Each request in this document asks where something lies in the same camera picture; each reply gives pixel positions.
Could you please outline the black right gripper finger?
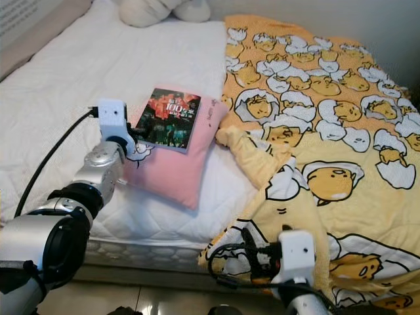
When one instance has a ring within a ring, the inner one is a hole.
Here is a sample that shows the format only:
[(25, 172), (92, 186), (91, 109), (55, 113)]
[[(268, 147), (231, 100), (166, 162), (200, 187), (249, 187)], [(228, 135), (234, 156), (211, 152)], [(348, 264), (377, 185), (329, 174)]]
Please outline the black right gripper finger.
[(243, 227), (241, 229), (241, 237), (244, 243), (244, 255), (250, 269), (252, 270), (262, 270), (262, 263), (260, 261), (260, 247), (256, 242), (259, 238), (260, 234), (257, 232), (255, 227)]

